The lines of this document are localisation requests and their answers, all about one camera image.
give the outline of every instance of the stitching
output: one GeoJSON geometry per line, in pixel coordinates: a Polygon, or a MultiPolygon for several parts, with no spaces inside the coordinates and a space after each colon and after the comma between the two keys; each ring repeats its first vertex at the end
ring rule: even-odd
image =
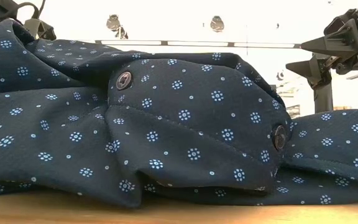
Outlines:
{"type": "MultiPolygon", "coordinates": [[[[126,105],[110,105],[110,107],[112,107],[112,106],[122,108],[122,107],[127,107],[127,106],[129,106],[129,105],[127,105],[127,106],[126,106],[126,105]]],[[[135,108],[135,107],[131,107],[131,106],[130,106],[130,108],[133,109],[133,110],[139,111],[140,113],[145,114],[145,115],[148,115],[148,116],[153,116],[153,117],[156,116],[155,114],[142,111],[142,110],[140,110],[140,109],[138,109],[138,108],[135,108]]],[[[193,128],[189,128],[188,126],[185,126],[185,125],[180,124],[180,123],[178,123],[178,122],[172,121],[172,120],[170,120],[170,119],[166,119],[166,118],[163,118],[163,119],[164,119],[165,121],[168,121],[168,122],[170,122],[170,123],[172,123],[172,124],[175,124],[175,125],[177,125],[177,126],[179,126],[179,127],[181,127],[181,128],[187,128],[187,129],[189,129],[190,131],[194,132],[195,134],[198,134],[198,131],[195,130],[195,129],[193,129],[193,128]]],[[[207,134],[204,134],[203,136],[205,136],[206,138],[208,138],[208,139],[210,139],[210,140],[213,140],[213,141],[216,141],[216,142],[218,142],[218,143],[221,143],[221,144],[227,146],[228,148],[235,150],[236,152],[240,152],[241,154],[242,154],[242,153],[245,153],[245,152],[242,152],[241,150],[239,150],[238,148],[233,147],[233,146],[230,146],[230,145],[226,144],[225,142],[222,142],[222,141],[220,141],[220,140],[218,140],[218,139],[212,138],[211,136],[208,136],[207,134]]],[[[252,157],[251,155],[247,154],[247,157],[248,157],[248,156],[251,158],[251,160],[256,161],[257,163],[261,164],[263,167],[266,167],[265,164],[263,164],[262,162],[258,161],[257,159],[255,159],[255,158],[252,157]]]]}

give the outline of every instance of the button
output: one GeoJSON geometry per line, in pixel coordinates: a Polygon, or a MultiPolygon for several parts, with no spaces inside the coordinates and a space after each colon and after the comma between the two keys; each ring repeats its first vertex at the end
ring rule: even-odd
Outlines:
{"type": "Polygon", "coordinates": [[[281,151],[284,148],[284,145],[287,142],[284,126],[279,125],[273,130],[272,140],[276,150],[281,151]]]}
{"type": "Polygon", "coordinates": [[[118,77],[116,86],[118,90],[125,90],[130,87],[131,83],[132,74],[130,72],[124,72],[118,77]]]}

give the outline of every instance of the wooden surface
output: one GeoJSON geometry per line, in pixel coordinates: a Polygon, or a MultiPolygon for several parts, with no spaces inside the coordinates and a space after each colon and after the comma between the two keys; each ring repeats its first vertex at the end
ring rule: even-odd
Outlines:
{"type": "Polygon", "coordinates": [[[137,210],[60,192],[0,196],[0,223],[357,224],[358,205],[241,207],[148,199],[137,210]]]}

